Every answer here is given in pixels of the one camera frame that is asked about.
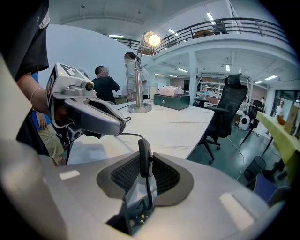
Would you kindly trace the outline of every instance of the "robotic arm controller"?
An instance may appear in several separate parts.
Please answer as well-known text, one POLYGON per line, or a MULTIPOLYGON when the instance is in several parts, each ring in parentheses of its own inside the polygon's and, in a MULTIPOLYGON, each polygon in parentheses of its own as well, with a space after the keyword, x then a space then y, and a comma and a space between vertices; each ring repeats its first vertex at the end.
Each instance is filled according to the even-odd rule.
POLYGON ((97 98, 94 83, 76 68, 56 63, 46 87, 49 116, 71 143, 83 133, 96 136, 121 134, 126 126, 122 114, 97 98), (66 108, 63 121, 55 119, 58 108, 66 108))

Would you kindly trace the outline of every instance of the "balcony railing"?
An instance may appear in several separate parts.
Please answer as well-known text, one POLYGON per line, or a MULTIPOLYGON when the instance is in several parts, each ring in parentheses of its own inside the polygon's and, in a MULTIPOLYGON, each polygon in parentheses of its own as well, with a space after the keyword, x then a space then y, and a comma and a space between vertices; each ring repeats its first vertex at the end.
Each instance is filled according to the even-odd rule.
MULTIPOLYGON (((155 55, 160 51, 176 46, 177 44, 196 38, 220 34, 245 34, 251 33, 276 38, 289 44, 285 32, 279 25, 265 20, 254 18, 221 18, 214 21, 206 21, 183 28, 161 40, 157 47, 146 47, 143 54, 155 55)), ((139 41, 131 39, 116 39, 119 42, 137 50, 139 41)))
MULTIPOLYGON (((136 41, 132 39, 116 38, 116 37, 113 37, 113 39, 119 41, 120 43, 123 43, 124 45, 130 47, 132 50, 136 50, 136 51, 138 50, 140 45, 140 41, 136 41)), ((152 56, 154 54, 153 47, 146 46, 143 51, 143 54, 152 56)))

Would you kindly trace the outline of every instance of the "white table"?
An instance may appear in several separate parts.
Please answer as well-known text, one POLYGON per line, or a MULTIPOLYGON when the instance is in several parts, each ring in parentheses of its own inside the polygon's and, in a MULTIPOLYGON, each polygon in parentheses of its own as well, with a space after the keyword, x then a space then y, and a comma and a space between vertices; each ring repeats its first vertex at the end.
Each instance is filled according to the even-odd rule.
MULTIPOLYGON (((190 106, 180 111, 154 105, 146 113, 130 113, 128 107, 120 109, 124 117, 132 119, 124 132, 142 135, 148 140, 152 152, 186 159, 199 143, 214 112, 190 106)), ((119 109, 132 103, 115 105, 119 109)), ((74 141, 68 164, 78 164, 112 158, 138 151, 136 136, 104 136, 101 139, 82 135, 74 141)))

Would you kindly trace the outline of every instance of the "chrome lamp base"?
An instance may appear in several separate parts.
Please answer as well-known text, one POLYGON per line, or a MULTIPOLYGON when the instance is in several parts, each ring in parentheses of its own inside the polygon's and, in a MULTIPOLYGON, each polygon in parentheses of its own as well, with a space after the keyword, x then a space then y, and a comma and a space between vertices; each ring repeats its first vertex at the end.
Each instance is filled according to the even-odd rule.
POLYGON ((152 105, 144 103, 144 107, 137 107, 136 104, 132 104, 128 107, 130 113, 147 113, 152 110, 152 105))

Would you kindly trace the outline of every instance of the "bracelet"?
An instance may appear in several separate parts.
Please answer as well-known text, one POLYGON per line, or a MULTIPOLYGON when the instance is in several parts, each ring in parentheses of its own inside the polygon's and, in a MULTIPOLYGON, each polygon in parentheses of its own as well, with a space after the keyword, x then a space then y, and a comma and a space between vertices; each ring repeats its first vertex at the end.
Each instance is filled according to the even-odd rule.
POLYGON ((32 97, 33 97, 33 95, 36 93, 36 91, 37 90, 39 90, 39 89, 45 89, 45 88, 38 88, 38 89, 35 89, 34 91, 33 91, 33 93, 32 93, 32 95, 31 95, 31 97, 30 97, 30 103, 32 104, 32 97))

